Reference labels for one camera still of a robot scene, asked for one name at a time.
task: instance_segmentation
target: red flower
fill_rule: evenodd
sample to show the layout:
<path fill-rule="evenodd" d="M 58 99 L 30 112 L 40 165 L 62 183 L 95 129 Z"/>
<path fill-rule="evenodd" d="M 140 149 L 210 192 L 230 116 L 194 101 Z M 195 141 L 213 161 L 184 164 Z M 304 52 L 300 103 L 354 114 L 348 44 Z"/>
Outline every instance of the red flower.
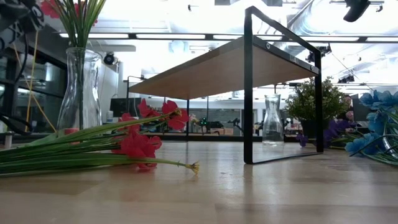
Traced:
<path fill-rule="evenodd" d="M 45 0 L 42 2 L 41 10 L 46 16 L 50 16 L 52 19 L 59 19 L 60 15 L 54 9 L 56 6 L 55 0 Z"/>
<path fill-rule="evenodd" d="M 146 135 L 131 133 L 121 141 L 120 146 L 120 150 L 112 150 L 112 152 L 115 154 L 125 154 L 131 159 L 155 158 L 155 150 L 158 150 L 162 146 L 162 141 L 157 136 L 148 138 Z M 148 167 L 155 166 L 156 164 L 138 164 L 138 167 L 141 169 L 148 169 Z"/>
<path fill-rule="evenodd" d="M 135 119 L 136 118 L 133 118 L 132 116 L 130 116 L 129 113 L 124 113 L 124 114 L 122 114 L 122 117 L 119 118 L 119 122 L 122 122 L 122 121 L 133 121 Z M 139 124 L 135 124 L 135 125 L 131 125 L 131 126 L 128 126 L 128 127 L 125 127 L 125 128 L 121 128 L 121 130 L 126 129 L 126 128 L 129 129 L 130 133 L 132 133 L 132 132 L 138 133 L 139 132 Z"/>
<path fill-rule="evenodd" d="M 189 120 L 187 111 L 179 109 L 177 104 L 171 100 L 163 103 L 162 112 L 163 114 L 175 112 L 175 114 L 170 115 L 170 119 L 167 122 L 168 126 L 174 130 L 183 129 Z"/>
<path fill-rule="evenodd" d="M 84 8 L 83 8 L 84 5 L 85 5 L 85 2 L 82 1 L 82 2 L 81 2 L 81 10 L 82 10 L 81 13 L 84 13 Z M 75 12 L 76 12 L 77 17 L 79 17 L 79 4 L 78 4 L 78 3 L 75 3 Z M 96 24 L 97 22 L 98 22 L 98 20 L 96 19 L 96 20 L 94 21 L 93 26 L 95 26 L 95 24 Z"/>
<path fill-rule="evenodd" d="M 139 113 L 141 114 L 141 116 L 143 116 L 144 118 L 150 118 L 150 117 L 154 117 L 154 116 L 160 116 L 160 113 L 158 113 L 156 110 L 154 110 L 153 108 L 149 107 L 147 105 L 147 102 L 145 99 L 141 100 L 141 103 L 137 106 Z"/>

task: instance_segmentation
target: wood grain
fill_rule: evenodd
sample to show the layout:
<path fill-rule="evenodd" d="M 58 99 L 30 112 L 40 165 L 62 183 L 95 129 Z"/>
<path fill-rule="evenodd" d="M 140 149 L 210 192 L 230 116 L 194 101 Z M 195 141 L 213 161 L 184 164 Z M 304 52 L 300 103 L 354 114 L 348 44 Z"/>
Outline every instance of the wood grain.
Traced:
<path fill-rule="evenodd" d="M 258 44 L 266 43 L 257 37 L 254 40 Z M 243 37 L 240 37 L 138 83 L 130 87 L 129 91 L 189 100 L 242 90 L 243 55 Z M 281 59 L 258 45 L 254 45 L 253 48 L 253 64 L 253 87 L 315 76 L 313 72 L 296 63 Z"/>
<path fill-rule="evenodd" d="M 299 144 L 263 147 L 254 158 L 297 152 Z M 167 142 L 149 172 L 119 166 L 86 172 L 0 179 L 2 224 L 395 223 L 396 168 L 345 151 L 248 166 L 240 142 Z"/>

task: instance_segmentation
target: potted plant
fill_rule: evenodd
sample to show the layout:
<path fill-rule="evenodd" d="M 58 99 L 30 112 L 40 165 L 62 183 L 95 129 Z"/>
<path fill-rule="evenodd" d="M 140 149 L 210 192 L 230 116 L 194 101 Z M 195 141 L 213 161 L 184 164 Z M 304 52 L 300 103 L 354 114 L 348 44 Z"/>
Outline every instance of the potted plant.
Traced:
<path fill-rule="evenodd" d="M 315 138 L 315 82 L 311 78 L 294 88 L 295 95 L 290 95 L 286 100 L 286 110 L 289 115 L 298 119 L 303 127 L 303 132 L 308 138 Z M 323 126 L 327 128 L 328 122 L 338 114 L 345 112 L 349 104 L 344 102 L 344 93 L 337 86 L 331 84 L 331 77 L 322 82 L 322 113 Z"/>

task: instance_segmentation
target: wooden table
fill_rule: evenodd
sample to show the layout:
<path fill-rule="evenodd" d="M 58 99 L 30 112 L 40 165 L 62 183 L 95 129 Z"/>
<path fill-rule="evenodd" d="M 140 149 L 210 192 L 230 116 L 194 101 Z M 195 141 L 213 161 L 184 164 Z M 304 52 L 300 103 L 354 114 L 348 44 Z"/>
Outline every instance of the wooden table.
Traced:
<path fill-rule="evenodd" d="M 299 144 L 254 157 L 290 154 Z M 345 151 L 244 165 L 240 142 L 168 142 L 157 157 L 195 162 L 0 179 L 1 224 L 383 224 L 398 220 L 397 169 Z"/>

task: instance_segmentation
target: glass carafe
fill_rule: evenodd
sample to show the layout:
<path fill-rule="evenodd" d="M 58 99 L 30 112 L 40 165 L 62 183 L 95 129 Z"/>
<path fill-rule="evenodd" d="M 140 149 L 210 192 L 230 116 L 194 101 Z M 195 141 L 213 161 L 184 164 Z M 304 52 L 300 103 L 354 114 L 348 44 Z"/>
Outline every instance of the glass carafe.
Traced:
<path fill-rule="evenodd" d="M 101 55 L 72 47 L 67 50 L 67 56 L 68 86 L 62 101 L 57 130 L 70 132 L 99 126 L 102 123 L 98 98 Z"/>
<path fill-rule="evenodd" d="M 284 127 L 280 118 L 280 94 L 266 95 L 266 116 L 262 127 L 262 143 L 281 144 L 284 142 Z"/>

